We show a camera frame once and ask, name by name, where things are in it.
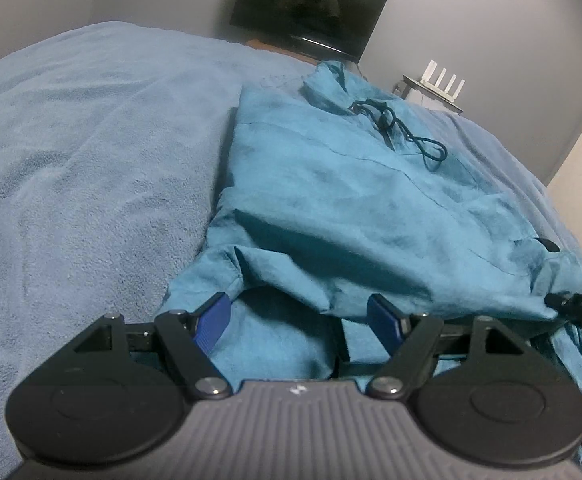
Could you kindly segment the teal hooded jacket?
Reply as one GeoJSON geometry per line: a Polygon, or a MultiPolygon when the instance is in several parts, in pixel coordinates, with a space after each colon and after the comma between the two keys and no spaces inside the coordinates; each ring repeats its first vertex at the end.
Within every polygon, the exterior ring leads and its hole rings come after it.
{"type": "Polygon", "coordinates": [[[214,351],[229,382],[323,378],[339,318],[347,376],[385,356],[372,294],[409,313],[509,321],[582,388],[582,332],[546,308],[582,294],[582,248],[544,185],[485,129],[323,63],[297,96],[241,91],[226,180],[200,254],[162,310],[215,292],[236,318],[214,351]]]}

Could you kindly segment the blue fleece bed blanket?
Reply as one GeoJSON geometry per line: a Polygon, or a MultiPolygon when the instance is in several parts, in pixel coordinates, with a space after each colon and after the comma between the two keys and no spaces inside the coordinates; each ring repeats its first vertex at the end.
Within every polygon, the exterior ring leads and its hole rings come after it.
{"type": "Polygon", "coordinates": [[[148,323],[200,254],[241,91],[319,65],[107,22],[0,60],[0,479],[8,396],[101,314],[148,323]]]}

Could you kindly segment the white side shelf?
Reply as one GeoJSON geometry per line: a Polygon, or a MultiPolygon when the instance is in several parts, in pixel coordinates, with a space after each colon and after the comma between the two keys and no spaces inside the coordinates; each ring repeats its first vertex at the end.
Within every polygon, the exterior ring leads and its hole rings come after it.
{"type": "Polygon", "coordinates": [[[406,102],[417,104],[428,110],[445,110],[462,115],[464,110],[458,106],[447,93],[432,87],[431,84],[421,84],[420,81],[404,75],[393,88],[395,96],[406,102]]]}

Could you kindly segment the white wifi router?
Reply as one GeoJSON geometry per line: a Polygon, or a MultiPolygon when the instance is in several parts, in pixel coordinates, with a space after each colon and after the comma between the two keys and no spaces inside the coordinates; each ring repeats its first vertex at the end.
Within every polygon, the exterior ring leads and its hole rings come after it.
{"type": "Polygon", "coordinates": [[[466,81],[434,60],[428,62],[419,79],[419,84],[450,104],[455,104],[466,81]]]}

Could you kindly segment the black monitor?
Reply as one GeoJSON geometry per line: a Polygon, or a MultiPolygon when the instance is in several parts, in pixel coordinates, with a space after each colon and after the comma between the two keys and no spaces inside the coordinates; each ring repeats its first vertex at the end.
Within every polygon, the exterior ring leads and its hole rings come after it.
{"type": "Polygon", "coordinates": [[[230,24],[313,58],[357,63],[387,0],[235,0],[230,24]]]}

